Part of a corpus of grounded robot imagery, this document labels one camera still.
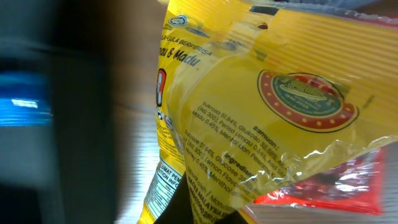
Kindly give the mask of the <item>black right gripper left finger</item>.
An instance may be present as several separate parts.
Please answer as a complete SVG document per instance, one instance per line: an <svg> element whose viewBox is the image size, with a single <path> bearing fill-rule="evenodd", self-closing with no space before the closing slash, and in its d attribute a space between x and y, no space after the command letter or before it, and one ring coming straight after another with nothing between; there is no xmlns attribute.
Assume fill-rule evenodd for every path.
<svg viewBox="0 0 398 224"><path fill-rule="evenodd" d="M193 224L193 213L186 173L164 212L154 224Z"/></svg>

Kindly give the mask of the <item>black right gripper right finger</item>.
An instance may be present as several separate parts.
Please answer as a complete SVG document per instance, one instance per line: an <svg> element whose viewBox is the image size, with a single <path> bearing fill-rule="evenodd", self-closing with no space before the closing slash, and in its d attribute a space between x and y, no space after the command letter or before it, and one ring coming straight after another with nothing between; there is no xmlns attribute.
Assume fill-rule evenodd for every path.
<svg viewBox="0 0 398 224"><path fill-rule="evenodd" d="M215 224L248 224L242 215L236 210L233 213L218 220Z"/></svg>

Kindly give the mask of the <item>dark green box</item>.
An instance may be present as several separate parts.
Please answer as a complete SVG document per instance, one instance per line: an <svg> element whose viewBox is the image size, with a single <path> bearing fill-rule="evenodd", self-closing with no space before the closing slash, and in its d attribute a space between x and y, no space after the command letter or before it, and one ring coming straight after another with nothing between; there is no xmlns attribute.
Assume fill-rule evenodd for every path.
<svg viewBox="0 0 398 224"><path fill-rule="evenodd" d="M1 0L1 72L48 80L52 123L1 126L2 223L114 223L111 2Z"/></svg>

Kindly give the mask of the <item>yellow candy bag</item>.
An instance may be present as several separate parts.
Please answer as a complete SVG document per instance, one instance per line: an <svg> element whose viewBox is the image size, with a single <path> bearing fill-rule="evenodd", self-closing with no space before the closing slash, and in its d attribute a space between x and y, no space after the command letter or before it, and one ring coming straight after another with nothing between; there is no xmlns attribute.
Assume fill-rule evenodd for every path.
<svg viewBox="0 0 398 224"><path fill-rule="evenodd" d="M155 103L160 161L140 223L184 173L193 223L397 141L397 4L169 1Z"/></svg>

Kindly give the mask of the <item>blue snack bar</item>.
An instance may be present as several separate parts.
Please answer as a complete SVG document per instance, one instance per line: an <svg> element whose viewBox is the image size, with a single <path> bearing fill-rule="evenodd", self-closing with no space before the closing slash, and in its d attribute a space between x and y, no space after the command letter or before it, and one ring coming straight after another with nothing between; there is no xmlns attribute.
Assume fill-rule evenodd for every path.
<svg viewBox="0 0 398 224"><path fill-rule="evenodd" d="M49 84L43 74L1 72L1 126L48 125L52 118Z"/></svg>

